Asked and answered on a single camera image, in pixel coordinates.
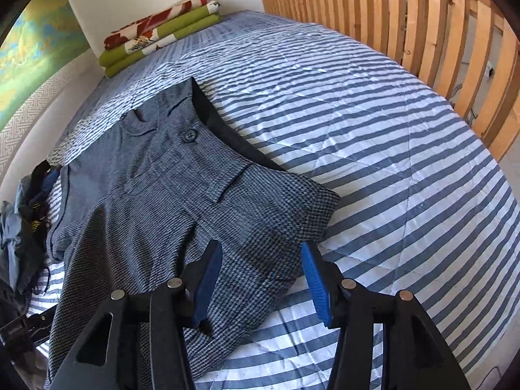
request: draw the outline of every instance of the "bed sheet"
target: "bed sheet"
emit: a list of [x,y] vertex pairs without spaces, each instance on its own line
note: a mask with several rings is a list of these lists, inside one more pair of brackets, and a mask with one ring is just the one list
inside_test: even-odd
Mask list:
[[[341,196],[319,244],[325,259],[370,290],[411,290],[473,371],[518,307],[520,212],[449,103],[349,37],[240,12],[103,80],[49,161],[70,162],[123,112],[190,76],[256,148]],[[51,220],[60,200],[57,183]],[[50,268],[49,291],[33,296],[31,312],[59,300],[63,265]],[[381,332],[374,327],[371,388],[381,383]],[[300,277],[197,388],[326,388],[338,335],[319,323]]]

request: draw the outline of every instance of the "gray pants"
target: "gray pants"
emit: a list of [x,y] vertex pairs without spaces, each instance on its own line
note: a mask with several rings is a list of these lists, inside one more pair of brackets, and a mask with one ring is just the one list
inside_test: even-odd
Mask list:
[[[194,81],[175,85],[63,169],[51,250],[64,254],[66,278],[51,331],[51,379],[111,291],[152,290],[217,239],[224,259],[208,312],[213,336],[185,333],[193,376],[201,376],[286,293],[301,271],[300,243],[321,237],[337,195],[265,161],[205,104]],[[97,180],[102,186],[85,195]],[[146,343],[142,351],[146,360]]]

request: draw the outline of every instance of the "patterned wallpaper border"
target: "patterned wallpaper border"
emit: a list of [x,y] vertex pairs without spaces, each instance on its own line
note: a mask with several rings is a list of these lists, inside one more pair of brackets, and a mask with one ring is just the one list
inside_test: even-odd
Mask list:
[[71,80],[93,64],[97,64],[97,58],[89,49],[46,80],[7,122],[0,132],[0,182],[16,151],[47,107]]

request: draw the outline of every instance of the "painting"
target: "painting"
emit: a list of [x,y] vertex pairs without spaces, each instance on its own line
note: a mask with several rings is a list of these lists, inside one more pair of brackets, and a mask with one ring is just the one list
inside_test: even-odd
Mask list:
[[0,46],[0,130],[35,90],[88,48],[68,0],[31,0]]

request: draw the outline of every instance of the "wooden bed frame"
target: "wooden bed frame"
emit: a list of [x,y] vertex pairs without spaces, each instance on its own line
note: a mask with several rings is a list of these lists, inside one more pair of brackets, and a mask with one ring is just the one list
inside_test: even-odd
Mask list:
[[515,33],[491,0],[262,0],[266,13],[314,22],[386,54],[445,98],[459,74],[470,16],[475,39],[454,104],[467,119],[486,70],[494,33],[502,40],[475,134],[500,161],[520,132],[520,59]]

